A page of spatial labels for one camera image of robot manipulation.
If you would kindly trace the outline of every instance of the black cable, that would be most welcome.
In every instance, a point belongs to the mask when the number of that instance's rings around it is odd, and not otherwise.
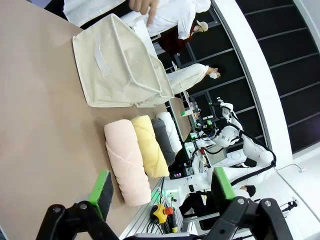
[[[230,112],[232,111],[230,108],[228,108],[227,106],[220,106],[221,109],[228,109]]]
[[[162,179],[161,190],[160,190],[160,203],[162,201],[162,189],[164,188],[165,178]]]
[[[171,233],[170,228],[169,228],[169,224],[168,224],[167,221],[162,223],[161,226],[162,226],[162,230],[163,230],[164,234],[170,234]]]
[[[209,141],[211,141],[211,140],[215,139],[215,138],[216,138],[216,136],[213,136],[212,138],[207,139],[207,140],[206,140],[206,139],[204,139],[204,138],[209,138],[209,136],[207,136],[207,135],[206,135],[206,136],[202,136],[202,137],[201,137],[201,139],[202,139],[203,141],[207,141],[207,142],[209,142]]]
[[[287,203],[288,207],[286,207],[285,209],[281,210],[281,212],[286,212],[286,211],[291,211],[291,209],[298,207],[298,204],[296,203],[296,201],[290,201]]]
[[[152,228],[151,228],[151,233],[155,230],[155,223],[153,222]]]
[[[157,228],[160,230],[161,235],[163,235],[164,233],[162,232],[162,229],[160,228],[159,224],[154,224],[155,226],[157,226]]]
[[[150,222],[148,223],[148,225],[146,226],[146,233],[149,233],[149,228],[150,228],[150,226],[151,226],[152,223],[153,223],[153,222],[150,221]]]
[[[231,112],[232,117],[234,117],[236,120],[238,120],[238,118],[236,117],[236,114],[234,112]]]
[[[233,142],[234,140],[239,139],[239,138],[240,138],[239,136],[236,136],[234,139],[232,139],[232,140],[230,141],[230,143]]]
[[[233,240],[243,240],[251,237],[253,237],[253,235],[241,236],[241,237],[234,238]]]
[[[280,208],[281,208],[281,207],[283,207],[284,205],[287,205],[287,204],[292,203],[292,202],[294,202],[294,201],[289,201],[289,202],[287,202],[287,203],[285,203],[285,204],[281,205],[281,206],[280,206]]]
[[[218,154],[218,153],[220,153],[220,152],[224,149],[224,147],[222,147],[220,150],[214,151],[214,152],[209,151],[209,150],[207,150],[207,149],[204,148],[204,147],[202,147],[201,149],[205,150],[208,154]]]
[[[193,142],[193,146],[195,149],[198,149],[198,145],[197,145],[196,141]]]
[[[238,127],[237,125],[234,125],[234,124],[232,124],[232,123],[227,123],[226,124],[226,126],[232,126],[232,127],[234,127],[235,129],[237,129],[238,131],[242,131],[241,129],[240,129],[240,127]]]
[[[192,155],[191,155],[191,158],[190,158],[191,163],[193,162],[197,151],[198,151],[198,148],[196,148],[196,149],[193,151],[193,153],[192,153]]]
[[[264,168],[261,168],[257,171],[254,171],[254,172],[251,172],[247,175],[244,175],[242,177],[239,177],[238,179],[234,180],[233,182],[231,182],[231,186],[234,186],[236,184],[238,184],[239,182],[241,181],[244,181],[244,180],[247,180],[253,176],[256,176],[258,174],[261,174],[271,168],[274,168],[276,166],[276,163],[277,163],[277,157],[275,155],[275,153],[273,151],[271,151],[264,143],[262,143],[261,141],[257,140],[255,137],[251,136],[250,134],[244,132],[243,130],[240,130],[239,131],[239,137],[241,137],[241,135],[244,134],[245,136],[247,136],[248,138],[250,138],[255,144],[258,144],[260,146],[262,146],[265,150],[269,151],[272,153],[273,155],[273,161],[271,162],[271,164],[269,166],[266,166]]]

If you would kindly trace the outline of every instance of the green gripper pad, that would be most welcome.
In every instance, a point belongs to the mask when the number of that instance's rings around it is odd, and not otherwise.
[[[114,187],[111,173],[103,170],[99,173],[88,201],[96,207],[100,217],[104,221],[107,219],[113,194]]]
[[[211,192],[220,214],[227,209],[229,204],[236,197],[223,167],[215,167],[213,170]]]

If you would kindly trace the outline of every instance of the cable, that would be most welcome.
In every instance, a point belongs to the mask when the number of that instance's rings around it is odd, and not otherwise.
[[[239,138],[240,138],[239,136],[236,136],[234,139],[232,139],[232,140],[230,141],[230,143],[233,142],[234,140],[239,139]]]
[[[168,224],[167,221],[162,223],[161,227],[162,227],[162,231],[163,231],[164,234],[170,234],[171,233],[170,227],[169,227],[169,224]]]
[[[160,203],[162,201],[162,189],[164,188],[165,178],[162,179],[161,189],[160,189]]]
[[[152,228],[151,228],[151,233],[155,230],[155,223],[153,222]]]
[[[202,168],[199,170],[200,173],[201,173],[202,169],[205,168],[206,165],[210,165],[210,163],[206,163],[205,165],[203,165]]]
[[[205,150],[208,154],[218,154],[218,153],[220,153],[220,152],[224,149],[224,147],[222,147],[220,150],[214,151],[214,152],[211,152],[211,151],[207,150],[207,149],[204,148],[204,147],[202,147],[201,149]]]
[[[209,142],[209,141],[212,141],[212,140],[214,140],[215,138],[216,138],[216,135],[214,135],[212,138],[210,138],[210,139],[204,139],[204,138],[209,138],[208,136],[202,136],[201,137],[201,139],[203,140],[203,141],[207,141],[207,142]]]
[[[198,149],[198,145],[197,145],[196,141],[193,142],[193,146],[194,146],[195,149]]]
[[[157,226],[157,228],[160,230],[161,235],[164,234],[164,233],[162,232],[162,229],[160,228],[159,224],[154,223],[154,226]]]
[[[285,204],[281,205],[281,206],[280,206],[280,208],[281,208],[281,207],[283,207],[284,205],[287,205],[287,204],[289,204],[289,203],[293,203],[293,202],[294,202],[294,201],[289,201],[289,202],[287,202],[287,203],[285,203]]]
[[[247,238],[251,238],[251,237],[253,237],[253,235],[240,236],[240,237],[234,238],[233,240],[243,240],[243,239],[247,239]]]
[[[295,164],[295,163],[289,164],[289,165],[287,165],[287,166],[284,166],[284,167],[282,167],[282,168],[280,168],[280,169],[275,169],[275,170],[279,171],[279,170],[284,169],[284,168],[286,168],[286,167],[289,167],[289,166],[291,166],[291,165],[296,165],[296,166],[302,171],[302,168],[299,167],[299,166],[298,166],[297,164]]]
[[[234,180],[233,182],[231,182],[231,186],[236,185],[237,183],[247,180],[248,178],[251,178],[253,176],[256,176],[258,174],[261,174],[271,168],[274,168],[276,166],[277,163],[277,157],[275,155],[275,153],[273,151],[271,151],[264,143],[262,143],[261,141],[257,140],[255,137],[251,136],[250,134],[244,132],[243,130],[239,130],[239,137],[241,137],[241,135],[244,134],[245,136],[247,136],[248,138],[250,138],[255,144],[262,146],[266,151],[269,151],[272,153],[273,155],[273,161],[271,162],[271,164],[269,166],[266,166],[264,168],[261,168],[257,171],[251,172],[247,175],[244,175],[242,177],[239,177],[238,179]]]
[[[146,226],[146,233],[148,233],[149,232],[149,227],[151,226],[151,224],[152,224],[153,222],[152,221],[150,221],[149,223],[148,223],[148,225]]]
[[[198,151],[198,148],[196,148],[194,151],[193,151],[193,153],[192,153],[192,155],[191,155],[191,158],[190,158],[190,161],[191,161],[191,163],[194,161],[194,158],[195,158],[195,155],[196,155],[196,152]]]
[[[233,111],[231,112],[231,115],[232,115],[232,117],[234,117],[236,120],[238,120],[236,114],[235,114]]]
[[[230,108],[228,108],[227,106],[220,106],[221,109],[228,109],[230,112],[232,112],[232,110]]]

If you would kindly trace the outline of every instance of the yellow rolled towel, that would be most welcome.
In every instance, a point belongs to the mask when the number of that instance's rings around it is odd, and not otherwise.
[[[165,157],[156,140],[156,135],[148,115],[137,116],[131,120],[142,155],[144,171],[149,177],[169,176]]]

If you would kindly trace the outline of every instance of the white wall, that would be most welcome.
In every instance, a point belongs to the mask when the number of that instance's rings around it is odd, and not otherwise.
[[[277,166],[285,167],[293,160],[291,144],[280,98],[265,56],[236,1],[211,1],[243,63],[268,146],[277,157]]]
[[[293,0],[304,18],[320,52],[320,0]]]

